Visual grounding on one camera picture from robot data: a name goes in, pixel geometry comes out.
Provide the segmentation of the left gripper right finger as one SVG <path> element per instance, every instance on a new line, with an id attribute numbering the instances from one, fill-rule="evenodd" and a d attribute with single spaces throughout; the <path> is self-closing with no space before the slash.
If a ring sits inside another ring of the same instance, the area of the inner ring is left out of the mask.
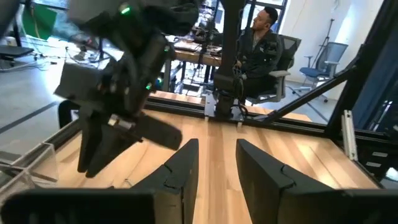
<path id="1" fill-rule="evenodd" d="M 332 224 L 333 189 L 245 139 L 236 141 L 239 181 L 253 224 Z"/>

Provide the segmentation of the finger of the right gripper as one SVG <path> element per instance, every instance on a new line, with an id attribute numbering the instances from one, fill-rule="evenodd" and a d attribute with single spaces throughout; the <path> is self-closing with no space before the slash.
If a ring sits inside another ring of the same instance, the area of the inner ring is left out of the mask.
<path id="1" fill-rule="evenodd" d="M 81 146 L 78 160 L 78 172 L 86 172 L 101 142 L 101 115 L 89 107 L 81 107 L 78 112 L 81 128 Z"/>
<path id="2" fill-rule="evenodd" d="M 86 177 L 95 177 L 122 152 L 142 138 L 135 135 L 127 122 L 116 122 L 101 127 L 101 141 L 90 159 Z"/>

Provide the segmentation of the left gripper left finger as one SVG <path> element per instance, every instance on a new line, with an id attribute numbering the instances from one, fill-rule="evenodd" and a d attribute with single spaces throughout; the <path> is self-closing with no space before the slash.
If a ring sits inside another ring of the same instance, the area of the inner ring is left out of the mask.
<path id="1" fill-rule="evenodd" d="M 155 171 L 133 185 L 149 193 L 149 205 L 137 202 L 138 224 L 192 224 L 198 188 L 199 141 L 190 139 Z"/>

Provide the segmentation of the long black pen silver tip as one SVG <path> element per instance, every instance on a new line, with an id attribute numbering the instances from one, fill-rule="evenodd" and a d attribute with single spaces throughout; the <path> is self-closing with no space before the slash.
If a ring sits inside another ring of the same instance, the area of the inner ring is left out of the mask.
<path id="1" fill-rule="evenodd" d="M 112 114 L 108 125 L 121 132 L 124 139 L 138 142 L 146 139 L 174 151 L 182 142 L 181 130 L 145 113 L 130 120 Z"/>

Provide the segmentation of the clear acrylic organizer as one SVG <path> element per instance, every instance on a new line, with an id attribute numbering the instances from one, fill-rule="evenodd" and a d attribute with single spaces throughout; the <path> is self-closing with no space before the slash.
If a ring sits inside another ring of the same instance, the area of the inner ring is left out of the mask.
<path id="1" fill-rule="evenodd" d="M 10 164 L 0 162 L 0 206 L 11 195 L 28 189 L 56 187 L 57 182 L 54 145 L 43 142 Z"/>

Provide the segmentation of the green board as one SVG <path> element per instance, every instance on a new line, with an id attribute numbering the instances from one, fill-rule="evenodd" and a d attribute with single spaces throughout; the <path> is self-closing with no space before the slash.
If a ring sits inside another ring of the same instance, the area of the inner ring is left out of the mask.
<path id="1" fill-rule="evenodd" d="M 53 33 L 57 13 L 39 4 L 26 5 L 22 13 L 24 32 L 40 40 L 48 40 Z"/>

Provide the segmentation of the person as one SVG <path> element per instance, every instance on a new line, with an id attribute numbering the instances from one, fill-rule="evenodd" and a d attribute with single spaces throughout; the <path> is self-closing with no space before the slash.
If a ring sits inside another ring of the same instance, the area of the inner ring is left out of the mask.
<path id="1" fill-rule="evenodd" d="M 256 98 L 274 88 L 275 78 L 269 73 L 277 69 L 283 50 L 278 35 L 271 30 L 277 19 L 276 9 L 265 7 L 239 38 L 236 65 L 243 79 L 242 103 L 247 97 Z"/>

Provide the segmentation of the grey office chair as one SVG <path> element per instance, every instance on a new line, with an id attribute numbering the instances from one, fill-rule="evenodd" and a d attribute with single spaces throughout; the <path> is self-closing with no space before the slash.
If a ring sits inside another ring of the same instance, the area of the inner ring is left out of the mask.
<path id="1" fill-rule="evenodd" d="M 257 95 L 255 98 L 247 97 L 251 105 L 258 105 L 265 102 L 277 103 L 285 98 L 285 78 L 290 75 L 288 71 L 294 64 L 294 55 L 298 50 L 301 40 L 286 35 L 278 35 L 282 46 L 280 60 L 273 72 L 269 75 L 275 78 L 275 85 L 272 90 L 267 90 Z"/>

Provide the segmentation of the blue office chair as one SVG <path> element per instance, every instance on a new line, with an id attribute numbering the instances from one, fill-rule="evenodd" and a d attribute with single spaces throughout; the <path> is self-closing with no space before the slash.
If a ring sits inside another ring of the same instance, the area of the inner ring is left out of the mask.
<path id="1" fill-rule="evenodd" d="M 292 89 L 293 94 L 301 91 L 312 91 L 316 87 L 324 84 L 336 74 L 336 67 L 340 59 L 348 48 L 347 44 L 329 42 L 321 49 L 314 65 L 312 65 L 312 56 L 305 56 L 308 59 L 308 65 L 300 68 L 299 72 L 305 77 L 302 86 Z"/>

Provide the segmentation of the black tripod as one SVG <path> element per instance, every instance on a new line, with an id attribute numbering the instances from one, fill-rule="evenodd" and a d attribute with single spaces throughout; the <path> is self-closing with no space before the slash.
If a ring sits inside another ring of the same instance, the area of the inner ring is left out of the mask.
<path id="1" fill-rule="evenodd" d="M 313 61 L 311 67 L 314 67 L 314 66 L 315 66 L 315 64 L 316 64 L 316 62 L 317 62 L 317 59 L 318 59 L 318 57 L 320 56 L 320 54 L 321 54 L 323 48 L 325 48 L 326 45 L 327 45 L 327 43 L 329 42 L 331 27 L 332 27 L 334 21 L 335 21 L 335 19 L 333 19 L 333 18 L 330 19 L 330 23 L 329 23 L 329 27 L 328 27 L 328 31 L 327 31 L 326 37 L 324 38 L 322 44 L 319 45 L 320 48 L 319 48 L 319 50 L 318 50 L 318 53 L 317 53 L 317 55 L 316 55 L 316 57 L 315 57 L 315 59 L 314 59 L 314 61 Z"/>

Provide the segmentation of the black aluminium table frame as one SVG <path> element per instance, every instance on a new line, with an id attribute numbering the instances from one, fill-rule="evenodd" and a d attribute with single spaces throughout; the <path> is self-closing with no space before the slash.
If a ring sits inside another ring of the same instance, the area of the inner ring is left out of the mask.
<path id="1" fill-rule="evenodd" d="M 381 58 L 383 49 L 385 49 L 387 45 L 387 35 L 392 35 L 393 31 L 398 30 L 397 26 L 398 0 L 383 0 L 374 24 L 366 37 L 366 41 L 359 48 L 355 58 L 344 70 L 337 73 L 337 75 L 326 81 L 322 86 L 316 87 L 314 90 L 306 93 L 286 106 L 265 115 L 249 113 L 245 115 L 245 118 L 241 119 L 242 121 L 238 121 L 238 118 L 232 118 L 232 115 L 230 115 L 229 118 L 227 118 L 226 115 L 217 115 L 216 108 L 217 106 L 219 107 L 220 103 L 218 103 L 218 101 L 216 102 L 216 96 L 218 95 L 213 96 L 212 94 L 209 96 L 211 98 L 209 104 L 205 103 L 206 105 L 203 105 L 201 101 L 199 103 L 191 103 L 185 100 L 181 101 L 160 96 L 149 96 L 145 109 L 165 111 L 198 118 L 212 117 L 220 121 L 236 121 L 258 128 L 269 128 L 287 133 L 328 138 L 331 139 L 334 144 L 337 144 L 337 146 L 342 147 L 342 145 L 338 144 L 343 142 L 342 131 L 339 130 L 341 126 L 337 124 L 338 121 L 341 121 L 341 118 L 337 118 L 337 115 L 340 113 L 343 114 L 343 110 L 348 110 L 356 104 L 354 100 L 358 100 L 361 94 L 360 92 L 364 90 L 363 86 L 366 85 L 371 72 L 376 71 L 376 62 L 381 62 L 379 58 Z M 327 125 L 309 123 L 307 121 L 294 121 L 292 118 L 282 118 L 345 81 L 347 81 L 347 84 L 332 113 L 331 120 L 329 120 Z M 355 135 L 356 142 L 360 145 L 364 145 L 359 148 L 359 155 L 361 155 L 362 152 L 371 152 L 372 147 L 375 150 L 373 152 L 398 154 L 398 151 L 393 151 L 394 147 L 398 150 L 398 143 L 387 140 L 387 137 L 383 134 L 375 134 L 370 131 L 356 129 Z"/>

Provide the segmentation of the silver aluminium bracket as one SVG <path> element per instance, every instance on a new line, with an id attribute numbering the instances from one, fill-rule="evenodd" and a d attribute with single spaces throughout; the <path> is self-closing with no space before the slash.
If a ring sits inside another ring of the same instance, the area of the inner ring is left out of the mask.
<path id="1" fill-rule="evenodd" d="M 344 110 L 341 116 L 341 130 L 343 137 L 343 147 L 346 156 L 352 161 L 358 161 L 352 111 Z"/>

